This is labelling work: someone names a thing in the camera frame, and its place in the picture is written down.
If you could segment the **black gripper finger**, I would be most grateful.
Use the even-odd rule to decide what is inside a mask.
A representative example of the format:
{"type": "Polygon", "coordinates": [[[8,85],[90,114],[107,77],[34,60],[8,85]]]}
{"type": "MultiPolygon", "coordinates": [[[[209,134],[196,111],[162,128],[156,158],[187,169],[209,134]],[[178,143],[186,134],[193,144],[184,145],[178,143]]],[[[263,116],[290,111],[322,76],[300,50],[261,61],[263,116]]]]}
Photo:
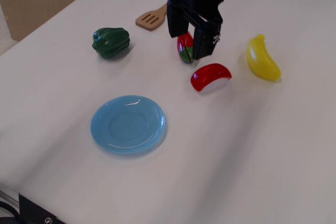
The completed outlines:
{"type": "Polygon", "coordinates": [[[212,55],[217,43],[221,38],[221,26],[215,27],[195,27],[193,38],[193,59],[212,55]]]}
{"type": "Polygon", "coordinates": [[[188,32],[189,22],[184,17],[183,10],[172,2],[167,3],[167,22],[171,38],[188,32]]]}

